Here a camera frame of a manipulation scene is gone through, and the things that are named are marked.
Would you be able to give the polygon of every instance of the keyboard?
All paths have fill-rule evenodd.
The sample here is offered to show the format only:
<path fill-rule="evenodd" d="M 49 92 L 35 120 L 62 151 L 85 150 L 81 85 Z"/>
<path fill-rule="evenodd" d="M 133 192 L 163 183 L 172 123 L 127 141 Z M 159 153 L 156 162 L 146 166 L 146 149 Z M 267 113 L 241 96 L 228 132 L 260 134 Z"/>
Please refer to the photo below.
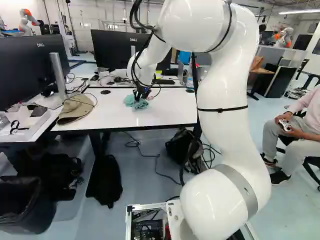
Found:
<path fill-rule="evenodd" d="M 156 79 L 155 84 L 169 84 L 169 85 L 174 85 L 176 84 L 175 81 L 173 80 L 168 80 L 168 79 Z"/>

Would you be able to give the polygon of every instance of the man sitting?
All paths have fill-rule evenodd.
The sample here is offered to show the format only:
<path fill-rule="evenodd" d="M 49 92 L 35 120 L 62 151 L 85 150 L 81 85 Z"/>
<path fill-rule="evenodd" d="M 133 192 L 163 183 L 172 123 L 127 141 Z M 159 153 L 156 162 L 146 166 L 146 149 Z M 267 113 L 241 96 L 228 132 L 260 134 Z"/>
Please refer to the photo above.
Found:
<path fill-rule="evenodd" d="M 293 113 L 304 108 L 307 108 L 304 118 L 293 116 Z M 289 121 L 290 132 L 282 130 L 278 125 L 279 119 Z M 282 170 L 270 174 L 273 185 L 288 181 L 295 170 L 303 164 L 305 157 L 320 157 L 320 85 L 296 100 L 284 114 L 264 124 L 261 156 L 267 166 L 274 167 L 277 163 L 275 156 L 279 135 L 298 140 L 286 147 Z"/>

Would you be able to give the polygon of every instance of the trash bin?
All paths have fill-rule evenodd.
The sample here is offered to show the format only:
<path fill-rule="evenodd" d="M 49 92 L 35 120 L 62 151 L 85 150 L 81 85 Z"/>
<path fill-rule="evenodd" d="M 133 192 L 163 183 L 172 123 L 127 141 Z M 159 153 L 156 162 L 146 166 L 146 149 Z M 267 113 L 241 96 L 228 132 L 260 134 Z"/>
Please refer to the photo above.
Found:
<path fill-rule="evenodd" d="M 56 205 L 38 177 L 0 177 L 0 230 L 41 234 L 51 225 Z"/>

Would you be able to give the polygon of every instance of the beige hat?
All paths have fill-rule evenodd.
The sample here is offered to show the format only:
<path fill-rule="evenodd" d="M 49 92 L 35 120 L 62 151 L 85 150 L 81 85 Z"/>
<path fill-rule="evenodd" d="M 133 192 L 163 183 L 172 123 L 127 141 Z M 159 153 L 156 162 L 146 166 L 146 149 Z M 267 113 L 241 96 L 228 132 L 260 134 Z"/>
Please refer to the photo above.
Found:
<path fill-rule="evenodd" d="M 59 125 L 73 123 L 87 116 L 94 108 L 94 103 L 85 94 L 79 94 L 64 101 L 59 114 Z"/>

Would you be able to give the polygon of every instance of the pink shirt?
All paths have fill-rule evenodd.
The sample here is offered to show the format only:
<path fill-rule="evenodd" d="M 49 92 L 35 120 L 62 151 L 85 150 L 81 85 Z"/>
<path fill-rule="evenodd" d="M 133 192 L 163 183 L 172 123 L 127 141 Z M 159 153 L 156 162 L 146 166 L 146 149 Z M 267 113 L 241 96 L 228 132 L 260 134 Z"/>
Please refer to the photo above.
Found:
<path fill-rule="evenodd" d="M 320 133 L 320 85 L 296 100 L 287 110 L 295 113 L 307 108 L 304 122 Z"/>

